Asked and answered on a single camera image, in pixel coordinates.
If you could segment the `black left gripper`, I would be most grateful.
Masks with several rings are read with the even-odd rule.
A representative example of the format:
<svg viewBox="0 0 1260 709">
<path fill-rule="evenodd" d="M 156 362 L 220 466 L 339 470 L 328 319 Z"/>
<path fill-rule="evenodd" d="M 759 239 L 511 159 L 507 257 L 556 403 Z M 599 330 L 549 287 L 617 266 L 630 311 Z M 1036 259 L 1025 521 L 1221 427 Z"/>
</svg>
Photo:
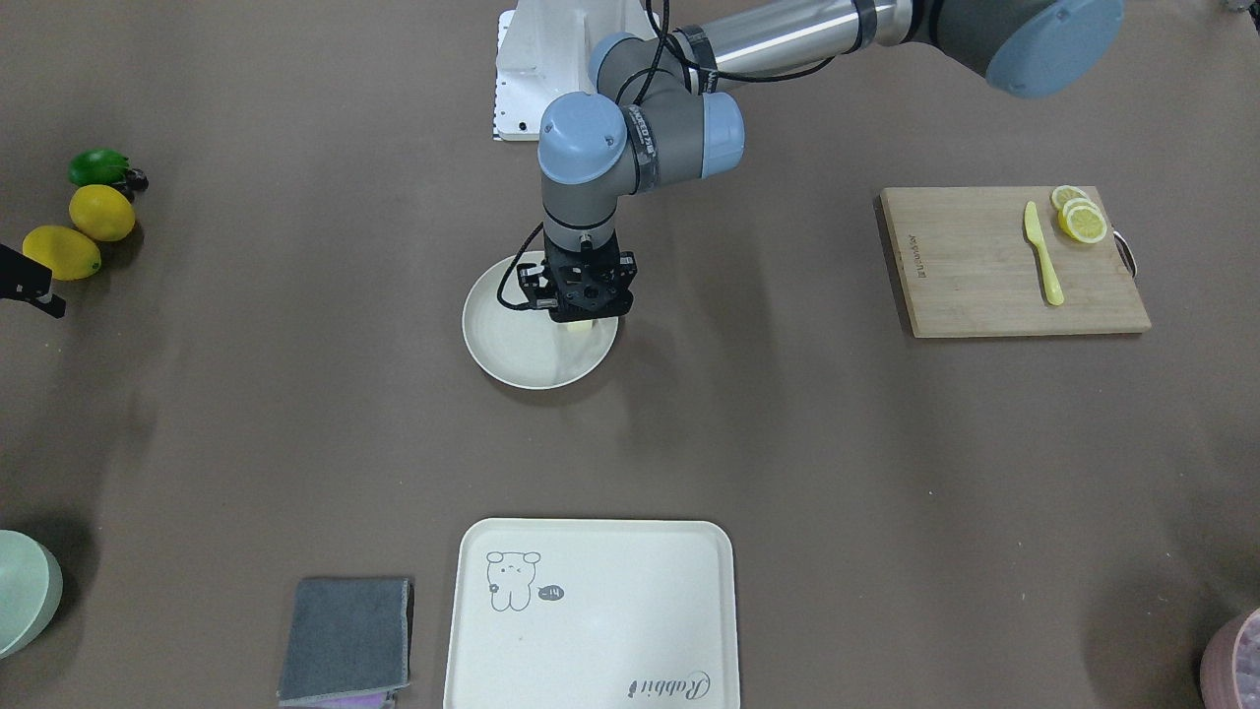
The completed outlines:
<svg viewBox="0 0 1260 709">
<path fill-rule="evenodd" d="M 615 235 L 598 248 L 585 243 L 580 251 L 567 251 L 548 238 L 541 262 L 517 264 L 517 286 L 525 297 L 524 309 L 544 311 L 553 322 L 583 322 L 629 314 L 636 275 L 634 252 L 621 251 Z"/>
</svg>

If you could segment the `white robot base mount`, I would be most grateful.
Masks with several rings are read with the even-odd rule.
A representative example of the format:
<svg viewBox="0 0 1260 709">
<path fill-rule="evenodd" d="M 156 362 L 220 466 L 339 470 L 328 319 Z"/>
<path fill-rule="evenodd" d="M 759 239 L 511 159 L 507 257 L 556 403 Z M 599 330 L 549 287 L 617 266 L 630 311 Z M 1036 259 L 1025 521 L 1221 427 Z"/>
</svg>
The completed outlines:
<svg viewBox="0 0 1260 709">
<path fill-rule="evenodd" d="M 518 1 L 496 21 L 491 139 L 536 141 L 541 116 L 570 93 L 592 94 L 588 59 L 604 37 L 650 37 L 643 1 Z"/>
</svg>

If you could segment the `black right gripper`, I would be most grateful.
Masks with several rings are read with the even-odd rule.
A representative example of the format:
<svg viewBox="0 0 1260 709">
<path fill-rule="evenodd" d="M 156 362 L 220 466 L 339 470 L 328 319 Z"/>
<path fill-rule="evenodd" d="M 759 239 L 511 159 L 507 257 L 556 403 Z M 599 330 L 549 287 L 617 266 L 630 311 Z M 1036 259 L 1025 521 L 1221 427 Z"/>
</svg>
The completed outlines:
<svg viewBox="0 0 1260 709">
<path fill-rule="evenodd" d="M 32 303 L 53 319 L 66 315 L 66 300 L 50 292 L 50 269 L 9 246 L 1 246 L 1 298 Z"/>
</svg>

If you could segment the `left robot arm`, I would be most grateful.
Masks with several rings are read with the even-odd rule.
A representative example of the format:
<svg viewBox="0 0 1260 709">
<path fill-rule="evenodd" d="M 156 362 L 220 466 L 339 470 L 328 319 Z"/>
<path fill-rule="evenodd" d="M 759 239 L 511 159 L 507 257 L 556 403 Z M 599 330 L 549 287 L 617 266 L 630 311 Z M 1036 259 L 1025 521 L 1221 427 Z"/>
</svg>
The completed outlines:
<svg viewBox="0 0 1260 709">
<path fill-rule="evenodd" d="M 881 44 L 924 43 L 1002 93 L 1056 94 L 1106 54 L 1120 1 L 774 1 L 702 26 L 609 34 L 587 59 L 590 93 L 551 99 L 538 123 L 539 262 L 501 275 L 513 311 L 553 322 L 615 319 L 633 305 L 636 261 L 617 247 L 622 196 L 733 170 L 743 116 L 730 87 L 813 76 Z"/>
</svg>

